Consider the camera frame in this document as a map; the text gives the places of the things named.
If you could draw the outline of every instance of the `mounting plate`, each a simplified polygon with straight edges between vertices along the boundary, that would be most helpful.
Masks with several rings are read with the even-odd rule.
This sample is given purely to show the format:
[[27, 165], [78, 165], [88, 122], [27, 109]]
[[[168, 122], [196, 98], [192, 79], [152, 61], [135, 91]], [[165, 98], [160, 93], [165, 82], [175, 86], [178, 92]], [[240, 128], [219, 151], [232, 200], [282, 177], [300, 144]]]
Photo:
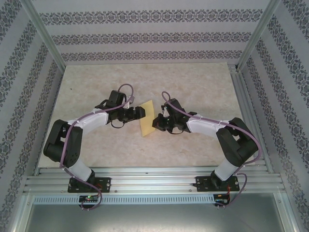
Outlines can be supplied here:
[[[103, 193], [110, 192], [111, 178], [109, 177], [95, 177], [95, 184], [97, 188]], [[94, 188], [89, 187], [83, 183], [80, 183], [74, 178], [70, 178], [68, 193], [83, 193], [83, 192], [98, 192]]]
[[197, 176], [195, 177], [196, 183], [193, 184], [197, 188], [198, 192], [226, 192], [227, 187], [230, 187], [230, 191], [239, 191], [239, 183], [237, 176], [231, 176], [224, 184], [219, 188], [216, 188], [211, 183], [210, 176]]

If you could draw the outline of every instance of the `floor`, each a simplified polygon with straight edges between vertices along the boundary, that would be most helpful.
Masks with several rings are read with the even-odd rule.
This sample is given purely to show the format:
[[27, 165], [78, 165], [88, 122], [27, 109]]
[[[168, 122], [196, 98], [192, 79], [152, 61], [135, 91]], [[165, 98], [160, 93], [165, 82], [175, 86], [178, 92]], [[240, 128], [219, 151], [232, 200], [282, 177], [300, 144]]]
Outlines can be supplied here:
[[[90, 112], [123, 83], [134, 87], [133, 106], [153, 100], [155, 115], [161, 113], [161, 92], [166, 90], [188, 112], [219, 120], [241, 118], [226, 63], [76, 65], [66, 68], [50, 125]], [[130, 89], [123, 92], [129, 95]], [[81, 157], [90, 167], [217, 166], [224, 155], [215, 138], [159, 130], [142, 137], [139, 121], [132, 121], [121, 129], [109, 124], [87, 134]], [[58, 164], [42, 155], [39, 167]]]

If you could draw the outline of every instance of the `yellow sponge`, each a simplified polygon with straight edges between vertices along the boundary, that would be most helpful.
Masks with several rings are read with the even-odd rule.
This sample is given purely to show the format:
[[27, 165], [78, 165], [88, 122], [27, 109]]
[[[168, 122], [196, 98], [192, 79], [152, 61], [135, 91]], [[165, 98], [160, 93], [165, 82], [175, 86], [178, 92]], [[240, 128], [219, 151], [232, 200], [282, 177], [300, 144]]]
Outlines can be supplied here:
[[155, 117], [155, 110], [153, 105], [153, 100], [143, 103], [140, 105], [144, 108], [146, 116], [140, 119], [140, 129], [141, 134], [144, 137], [147, 134], [155, 131], [153, 127], [153, 120]]

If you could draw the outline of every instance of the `black bracket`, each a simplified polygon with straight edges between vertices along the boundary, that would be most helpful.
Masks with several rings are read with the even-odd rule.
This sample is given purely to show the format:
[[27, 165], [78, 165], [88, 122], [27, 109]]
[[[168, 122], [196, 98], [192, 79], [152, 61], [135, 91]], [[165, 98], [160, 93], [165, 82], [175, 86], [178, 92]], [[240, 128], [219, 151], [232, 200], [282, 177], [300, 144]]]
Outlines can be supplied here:
[[[180, 109], [185, 112], [182, 106], [179, 104], [178, 100], [172, 98], [169, 100], [169, 103], [175, 106], [177, 109]], [[163, 114], [158, 114], [153, 120], [153, 127], [160, 131], [168, 131], [169, 133], [173, 133], [173, 129], [177, 127], [181, 131], [185, 131], [191, 133], [188, 126], [187, 121], [190, 117], [184, 116], [182, 113], [178, 112], [174, 108], [172, 108], [169, 104], [164, 103], [161, 105], [162, 112], [166, 109], [169, 113], [168, 117], [164, 117]], [[190, 115], [196, 115], [195, 112], [189, 112]]]
[[99, 200], [99, 196], [98, 195], [91, 195], [91, 196], [79, 196], [79, 207], [82, 207], [82, 203], [94, 203], [94, 204], [84, 204], [83, 208], [84, 209], [90, 209], [93, 206], [96, 205], [96, 203], [98, 203]]
[[[111, 189], [111, 178], [109, 177], [95, 177], [94, 186], [96, 186], [102, 193], [110, 192]], [[69, 186], [68, 186], [69, 193], [85, 193], [85, 192], [98, 192], [94, 188], [89, 187], [75, 178], [70, 178]]]
[[[113, 90], [108, 100], [102, 101], [100, 105], [97, 105], [95, 108], [106, 110], [119, 106], [122, 104], [122, 102], [125, 101], [126, 101], [126, 95], [124, 93], [119, 92], [117, 90]], [[140, 106], [137, 106], [135, 108], [129, 107], [128, 109], [122, 107], [119, 109], [109, 111], [107, 124], [116, 119], [125, 124], [133, 120], [141, 119], [145, 116], [146, 116], [145, 109]]]
[[197, 188], [198, 192], [226, 192], [228, 188], [230, 191], [239, 191], [239, 183], [237, 176], [231, 176], [219, 187], [216, 187], [211, 182], [210, 176], [197, 176], [195, 177], [196, 183], [193, 184]]
[[[252, 134], [240, 118], [235, 117], [228, 123], [247, 131], [249, 134]], [[216, 132], [216, 135], [225, 158], [229, 163], [236, 167], [243, 165], [244, 162], [258, 150], [253, 139], [245, 133], [231, 127], [226, 126], [224, 128], [220, 128]]]

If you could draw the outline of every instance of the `wall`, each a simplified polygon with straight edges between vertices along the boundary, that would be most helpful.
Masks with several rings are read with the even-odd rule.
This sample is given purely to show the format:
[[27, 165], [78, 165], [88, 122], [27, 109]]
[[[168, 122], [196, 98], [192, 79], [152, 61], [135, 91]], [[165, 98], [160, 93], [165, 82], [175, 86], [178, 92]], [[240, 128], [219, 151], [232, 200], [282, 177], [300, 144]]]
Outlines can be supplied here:
[[283, 0], [242, 70], [276, 172], [309, 231], [309, 0]]
[[0, 232], [33, 175], [62, 74], [17, 0], [0, 0]]
[[34, 0], [66, 64], [237, 64], [269, 0]]

